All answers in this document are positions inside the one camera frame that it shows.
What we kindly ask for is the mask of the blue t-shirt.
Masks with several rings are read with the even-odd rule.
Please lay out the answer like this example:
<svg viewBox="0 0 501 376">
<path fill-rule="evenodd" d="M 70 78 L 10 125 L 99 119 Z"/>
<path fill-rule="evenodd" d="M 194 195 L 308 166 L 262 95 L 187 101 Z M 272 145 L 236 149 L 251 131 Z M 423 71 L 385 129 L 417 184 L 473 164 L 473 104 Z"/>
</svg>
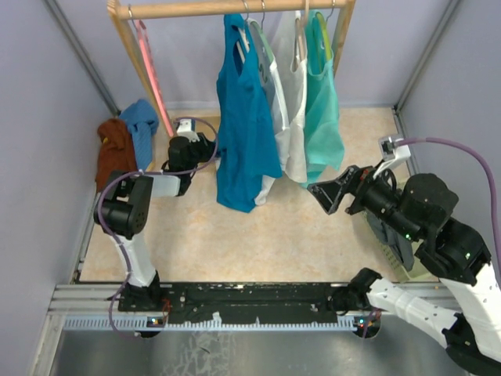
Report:
<svg viewBox="0 0 501 376">
<path fill-rule="evenodd" d="M 221 112 L 217 202 L 249 213 L 256 206 L 254 199 L 261 192 L 262 179 L 277 179 L 282 169 L 249 27 L 240 14 L 225 15 L 224 27 L 225 56 L 216 84 Z M 245 28 L 250 42 L 245 63 L 236 47 L 238 27 Z"/>
</svg>

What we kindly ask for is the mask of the cream hanger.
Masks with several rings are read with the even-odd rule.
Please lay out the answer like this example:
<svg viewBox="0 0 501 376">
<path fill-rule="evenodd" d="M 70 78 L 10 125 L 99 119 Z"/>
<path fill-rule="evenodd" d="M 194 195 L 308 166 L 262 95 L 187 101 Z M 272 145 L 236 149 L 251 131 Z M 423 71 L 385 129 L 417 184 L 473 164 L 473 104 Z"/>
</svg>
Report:
<svg viewBox="0 0 501 376">
<path fill-rule="evenodd" d="M 247 1 L 242 0 L 242 3 L 243 3 L 244 8 L 246 10 L 247 17 L 249 17 L 250 12 L 249 12 L 249 7 L 247 4 Z M 241 59 L 242 63 L 245 63 L 247 54 L 250 52 L 250 42 L 247 38 L 247 33 L 245 31 L 245 28 L 238 27 L 237 30 L 240 33 L 240 40 L 236 43 L 236 47 L 237 47 L 237 50 L 240 54 L 240 59 Z"/>
</svg>

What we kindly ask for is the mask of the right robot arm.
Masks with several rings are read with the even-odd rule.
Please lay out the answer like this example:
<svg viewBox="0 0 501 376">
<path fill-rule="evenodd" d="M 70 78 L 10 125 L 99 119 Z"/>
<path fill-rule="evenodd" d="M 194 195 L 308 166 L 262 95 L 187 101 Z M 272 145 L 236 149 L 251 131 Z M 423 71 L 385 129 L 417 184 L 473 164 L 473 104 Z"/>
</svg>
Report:
<svg viewBox="0 0 501 376">
<path fill-rule="evenodd" d="M 434 305 L 363 268 L 333 293 L 333 311 L 382 309 L 433 338 L 468 373 L 500 373 L 500 287 L 491 255 L 477 230 L 452 217 L 459 198 L 440 178 L 413 175 L 399 190 L 375 168 L 352 165 L 336 179 L 308 185 L 308 191 L 329 215 L 351 194 L 347 214 L 366 212 L 417 242 L 416 257 L 460 306 L 454 311 Z"/>
</svg>

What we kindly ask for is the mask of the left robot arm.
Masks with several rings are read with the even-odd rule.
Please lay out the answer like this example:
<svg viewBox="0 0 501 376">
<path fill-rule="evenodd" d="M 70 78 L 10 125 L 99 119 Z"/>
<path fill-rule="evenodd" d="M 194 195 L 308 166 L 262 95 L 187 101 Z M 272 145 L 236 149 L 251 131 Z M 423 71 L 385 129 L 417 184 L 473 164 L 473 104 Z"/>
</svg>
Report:
<svg viewBox="0 0 501 376">
<path fill-rule="evenodd" d="M 167 303 L 159 273 L 146 249 L 144 229 L 153 197 L 181 197 L 200 169 L 216 156 L 217 143 L 201 132 L 171 139 L 168 160 L 151 175 L 114 170 L 94 211 L 95 223 L 115 242 L 126 273 L 124 285 L 111 300 L 125 312 L 159 310 Z"/>
</svg>

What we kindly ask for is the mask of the white t-shirt on wooden hanger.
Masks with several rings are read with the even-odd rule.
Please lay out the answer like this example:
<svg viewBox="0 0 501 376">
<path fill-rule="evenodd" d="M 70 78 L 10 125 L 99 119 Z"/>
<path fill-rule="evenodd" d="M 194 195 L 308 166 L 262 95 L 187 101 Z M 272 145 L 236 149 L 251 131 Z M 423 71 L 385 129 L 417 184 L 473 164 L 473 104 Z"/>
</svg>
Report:
<svg viewBox="0 0 501 376">
<path fill-rule="evenodd" d="M 305 156 L 305 108 L 307 99 L 307 61 L 297 64 L 294 54 L 296 12 L 285 12 L 272 40 L 281 80 L 290 128 L 289 152 L 285 167 L 287 176 L 296 183 L 307 181 Z"/>
</svg>

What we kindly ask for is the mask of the teal t-shirt on hanger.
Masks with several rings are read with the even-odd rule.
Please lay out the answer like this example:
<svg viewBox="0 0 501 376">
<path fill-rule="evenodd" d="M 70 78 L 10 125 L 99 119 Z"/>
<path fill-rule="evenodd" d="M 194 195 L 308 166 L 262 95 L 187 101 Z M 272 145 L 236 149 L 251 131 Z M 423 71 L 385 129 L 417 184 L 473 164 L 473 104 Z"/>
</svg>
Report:
<svg viewBox="0 0 501 376">
<path fill-rule="evenodd" d="M 344 143 L 339 122 L 340 111 L 334 84 L 333 58 L 320 55 L 320 32 L 316 19 L 319 10 L 311 10 L 305 28 L 307 55 L 307 101 L 305 108 L 305 156 L 307 181 L 319 180 L 327 167 L 338 170 L 344 159 Z"/>
</svg>

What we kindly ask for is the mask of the grey t-shirt in basket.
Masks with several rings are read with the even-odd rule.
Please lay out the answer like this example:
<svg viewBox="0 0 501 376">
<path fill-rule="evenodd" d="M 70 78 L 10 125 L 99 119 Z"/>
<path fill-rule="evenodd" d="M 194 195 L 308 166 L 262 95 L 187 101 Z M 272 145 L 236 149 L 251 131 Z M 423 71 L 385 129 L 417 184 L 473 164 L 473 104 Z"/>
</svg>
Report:
<svg viewBox="0 0 501 376">
<path fill-rule="evenodd" d="M 367 212 L 366 220 L 375 237 L 381 243 L 390 264 L 394 267 L 400 266 L 409 272 L 414 267 L 412 243 L 389 225 L 384 224 L 374 214 Z"/>
</svg>

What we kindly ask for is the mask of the pink hanger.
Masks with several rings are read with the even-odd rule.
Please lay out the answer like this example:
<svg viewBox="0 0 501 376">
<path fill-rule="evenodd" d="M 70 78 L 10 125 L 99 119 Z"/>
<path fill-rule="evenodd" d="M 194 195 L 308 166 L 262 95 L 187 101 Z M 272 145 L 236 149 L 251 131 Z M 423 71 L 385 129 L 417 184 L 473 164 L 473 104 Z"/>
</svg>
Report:
<svg viewBox="0 0 501 376">
<path fill-rule="evenodd" d="M 157 116 L 161 124 L 165 127 L 166 133 L 169 138 L 175 136 L 175 127 L 171 123 L 168 111 L 164 102 L 163 94 L 160 88 L 160 83 L 158 81 L 156 68 L 153 62 L 153 53 L 150 48 L 150 41 L 148 38 L 146 26 L 142 20 L 136 19 L 132 12 L 132 6 L 127 5 L 128 21 L 132 22 L 135 29 L 133 33 L 130 28 L 132 40 L 128 43 L 128 46 L 132 51 L 132 63 L 141 63 L 143 76 L 148 83 L 147 93 L 151 95 L 155 109 L 157 111 Z"/>
</svg>

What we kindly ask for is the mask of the green hanger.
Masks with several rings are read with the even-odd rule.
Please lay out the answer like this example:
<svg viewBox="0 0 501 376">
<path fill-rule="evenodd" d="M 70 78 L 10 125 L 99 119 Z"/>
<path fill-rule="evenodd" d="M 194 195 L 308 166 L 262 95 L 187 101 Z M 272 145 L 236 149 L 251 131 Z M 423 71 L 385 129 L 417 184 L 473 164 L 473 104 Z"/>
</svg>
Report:
<svg viewBox="0 0 501 376">
<path fill-rule="evenodd" d="M 256 20 L 250 20 L 249 24 L 257 31 L 258 36 L 259 36 L 261 43 L 263 45 L 263 49 L 265 51 L 265 54 L 267 55 L 269 61 L 272 62 L 274 60 L 274 54 L 271 50 L 271 47 L 268 43 L 267 38 L 265 37 L 265 34 L 264 34 L 261 26 L 258 24 L 258 22 Z"/>
</svg>

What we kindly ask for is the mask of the wooden hanger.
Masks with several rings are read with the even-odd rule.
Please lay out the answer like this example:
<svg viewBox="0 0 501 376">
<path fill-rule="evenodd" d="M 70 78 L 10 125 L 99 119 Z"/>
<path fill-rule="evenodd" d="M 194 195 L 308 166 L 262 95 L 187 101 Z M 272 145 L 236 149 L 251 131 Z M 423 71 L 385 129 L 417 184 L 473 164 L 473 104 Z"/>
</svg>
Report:
<svg viewBox="0 0 501 376">
<path fill-rule="evenodd" d="M 305 0 L 305 9 L 303 12 L 297 11 L 296 18 L 294 21 L 295 30 L 295 45 L 294 54 L 296 56 L 297 64 L 304 61 L 307 58 L 306 51 L 306 38 L 305 38 L 305 26 L 308 22 L 309 14 L 309 0 Z"/>
</svg>

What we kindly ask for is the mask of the yellow hanger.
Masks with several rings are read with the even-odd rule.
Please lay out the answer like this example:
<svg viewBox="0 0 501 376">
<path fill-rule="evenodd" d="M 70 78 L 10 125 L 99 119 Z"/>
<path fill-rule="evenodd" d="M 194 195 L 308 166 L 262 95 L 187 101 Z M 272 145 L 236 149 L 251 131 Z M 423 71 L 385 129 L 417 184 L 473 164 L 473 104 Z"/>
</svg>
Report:
<svg viewBox="0 0 501 376">
<path fill-rule="evenodd" d="M 319 25 L 319 32 L 321 34 L 320 36 L 320 50 L 321 53 L 320 55 L 322 58 L 327 61 L 332 58 L 332 52 L 330 49 L 330 39 L 329 39 L 329 33 L 327 30 L 327 22 L 326 19 L 324 18 L 324 15 L 321 12 L 316 13 L 316 19 L 318 21 Z"/>
</svg>

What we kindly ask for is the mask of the light blue striped cloth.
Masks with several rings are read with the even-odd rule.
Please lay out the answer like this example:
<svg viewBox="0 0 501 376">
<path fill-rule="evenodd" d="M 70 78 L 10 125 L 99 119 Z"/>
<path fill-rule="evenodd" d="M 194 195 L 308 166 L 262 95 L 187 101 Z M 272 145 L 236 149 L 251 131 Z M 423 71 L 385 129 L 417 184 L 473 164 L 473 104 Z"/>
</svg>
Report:
<svg viewBox="0 0 501 376">
<path fill-rule="evenodd" d="M 153 161 L 153 137 L 157 133 L 159 119 L 156 111 L 145 99 L 139 99 L 118 116 L 132 137 L 138 170 L 147 170 Z"/>
</svg>

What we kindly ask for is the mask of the brown cloth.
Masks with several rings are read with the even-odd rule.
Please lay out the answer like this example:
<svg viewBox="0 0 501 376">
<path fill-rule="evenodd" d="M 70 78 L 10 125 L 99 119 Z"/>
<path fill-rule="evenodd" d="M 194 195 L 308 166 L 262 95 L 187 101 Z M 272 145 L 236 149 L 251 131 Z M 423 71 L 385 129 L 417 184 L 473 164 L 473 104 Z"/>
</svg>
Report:
<svg viewBox="0 0 501 376">
<path fill-rule="evenodd" d="M 111 118 L 97 130 L 101 141 L 97 160 L 96 189 L 102 191 L 110 174 L 115 170 L 137 170 L 132 136 L 124 121 Z"/>
</svg>

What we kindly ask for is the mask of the light green perforated basket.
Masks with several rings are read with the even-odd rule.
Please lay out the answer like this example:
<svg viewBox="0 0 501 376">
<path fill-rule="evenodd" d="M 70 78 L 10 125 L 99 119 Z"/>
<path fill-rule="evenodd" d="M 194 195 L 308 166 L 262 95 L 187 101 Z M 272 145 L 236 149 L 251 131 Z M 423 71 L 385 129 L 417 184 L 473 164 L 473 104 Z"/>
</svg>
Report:
<svg viewBox="0 0 501 376">
<path fill-rule="evenodd" d="M 398 282 L 431 282 L 437 280 L 436 277 L 427 271 L 417 257 L 414 257 L 413 267 L 410 271 L 408 271 L 405 269 L 404 265 L 397 260 L 389 246 L 383 245 L 382 252 L 392 268 Z"/>
</svg>

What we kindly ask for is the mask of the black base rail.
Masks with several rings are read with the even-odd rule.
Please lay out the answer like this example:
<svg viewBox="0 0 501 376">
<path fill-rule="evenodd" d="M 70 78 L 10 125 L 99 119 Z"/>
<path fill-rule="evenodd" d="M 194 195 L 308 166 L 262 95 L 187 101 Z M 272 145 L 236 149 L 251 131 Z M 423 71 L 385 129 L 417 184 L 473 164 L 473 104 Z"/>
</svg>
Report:
<svg viewBox="0 0 501 376">
<path fill-rule="evenodd" d="M 218 314 L 223 324 L 330 324 L 350 311 L 369 311 L 367 282 L 160 284 L 170 324 L 201 324 Z"/>
</svg>

